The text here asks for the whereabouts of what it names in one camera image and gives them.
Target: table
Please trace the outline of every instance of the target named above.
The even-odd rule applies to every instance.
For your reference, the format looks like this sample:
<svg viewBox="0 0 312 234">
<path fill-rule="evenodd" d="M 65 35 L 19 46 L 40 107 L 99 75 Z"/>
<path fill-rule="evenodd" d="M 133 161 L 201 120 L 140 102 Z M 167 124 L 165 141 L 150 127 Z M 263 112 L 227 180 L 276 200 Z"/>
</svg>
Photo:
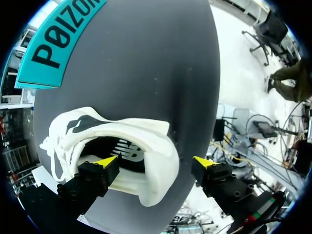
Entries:
<svg viewBox="0 0 312 234">
<path fill-rule="evenodd" d="M 86 213 L 89 223 L 113 234 L 159 234 L 190 192 L 193 156 L 207 152 L 219 93 L 219 48 L 206 0 L 111 0 L 79 38 L 60 88 L 39 90 L 34 130 L 39 148 L 59 114 L 92 106 L 104 118 L 165 120 L 180 157 L 179 175 L 150 208 L 137 196 L 109 191 Z M 56 172 L 61 174 L 60 165 Z"/>
</svg>

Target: person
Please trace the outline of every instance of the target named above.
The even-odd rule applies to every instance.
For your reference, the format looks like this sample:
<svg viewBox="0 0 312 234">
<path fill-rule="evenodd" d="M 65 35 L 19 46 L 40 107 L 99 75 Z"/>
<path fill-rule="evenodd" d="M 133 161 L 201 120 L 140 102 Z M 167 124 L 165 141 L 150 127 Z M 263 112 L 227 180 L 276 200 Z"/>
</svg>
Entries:
<svg viewBox="0 0 312 234">
<path fill-rule="evenodd" d="M 286 100 L 301 102 L 312 96 L 312 78 L 307 63 L 300 60 L 292 67 L 283 67 L 277 70 L 266 80 L 266 91 L 273 88 Z M 296 82 L 294 87 L 283 84 L 281 81 L 292 79 Z"/>
</svg>

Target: shoe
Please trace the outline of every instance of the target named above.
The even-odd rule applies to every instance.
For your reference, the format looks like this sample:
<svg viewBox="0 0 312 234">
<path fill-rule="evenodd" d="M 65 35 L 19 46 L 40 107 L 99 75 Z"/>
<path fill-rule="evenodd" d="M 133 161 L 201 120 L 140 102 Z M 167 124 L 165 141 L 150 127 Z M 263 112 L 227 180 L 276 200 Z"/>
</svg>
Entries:
<svg viewBox="0 0 312 234">
<path fill-rule="evenodd" d="M 163 199 L 178 174 L 179 157 L 168 130 L 165 121 L 111 121 L 84 107 L 57 116 L 40 148 L 51 158 L 52 176 L 58 182 L 72 179 L 85 161 L 118 156 L 120 172 L 110 189 L 137 195 L 149 207 Z M 60 178 L 55 154 L 63 169 Z"/>
<path fill-rule="evenodd" d="M 265 92 L 268 94 L 272 88 L 274 88 L 273 86 L 274 80 L 269 77 L 265 79 Z"/>
</svg>

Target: pants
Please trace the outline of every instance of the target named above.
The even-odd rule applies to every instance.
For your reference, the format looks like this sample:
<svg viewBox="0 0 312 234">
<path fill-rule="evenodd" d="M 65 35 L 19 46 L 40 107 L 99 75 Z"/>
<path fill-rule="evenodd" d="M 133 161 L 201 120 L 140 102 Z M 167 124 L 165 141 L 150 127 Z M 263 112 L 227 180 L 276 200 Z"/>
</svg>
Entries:
<svg viewBox="0 0 312 234">
<path fill-rule="evenodd" d="M 312 86 L 303 62 L 299 61 L 292 67 L 283 67 L 276 71 L 272 78 L 274 88 L 286 100 L 301 102 L 312 96 Z M 281 81 L 293 79 L 295 87 L 283 84 Z"/>
</svg>

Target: shoelace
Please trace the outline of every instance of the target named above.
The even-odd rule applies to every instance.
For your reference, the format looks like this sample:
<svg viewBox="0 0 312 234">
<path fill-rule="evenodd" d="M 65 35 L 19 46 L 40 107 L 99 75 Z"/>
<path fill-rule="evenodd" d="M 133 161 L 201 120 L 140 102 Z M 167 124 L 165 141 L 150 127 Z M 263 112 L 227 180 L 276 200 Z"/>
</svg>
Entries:
<svg viewBox="0 0 312 234">
<path fill-rule="evenodd" d="M 57 181 L 57 182 L 61 182 L 65 179 L 65 173 L 64 173 L 64 163 L 66 164 L 66 159 L 65 162 L 62 162 L 62 160 L 60 160 L 60 157 L 65 155 L 65 152 L 61 152 L 62 149 L 58 149 L 59 147 L 57 146 L 57 144 L 55 144 L 55 142 L 50 138 L 50 137 L 46 137 L 43 141 L 42 144 L 40 144 L 39 146 L 41 149 L 46 150 L 47 151 L 47 155 L 50 157 L 51 159 L 51 172 L 52 172 L 52 176 L 53 178 Z M 61 175 L 60 178 L 58 178 L 56 172 L 55 172 L 55 155 L 57 154 L 58 159 L 61 163 L 62 169 L 63 169 L 63 173 Z"/>
</svg>

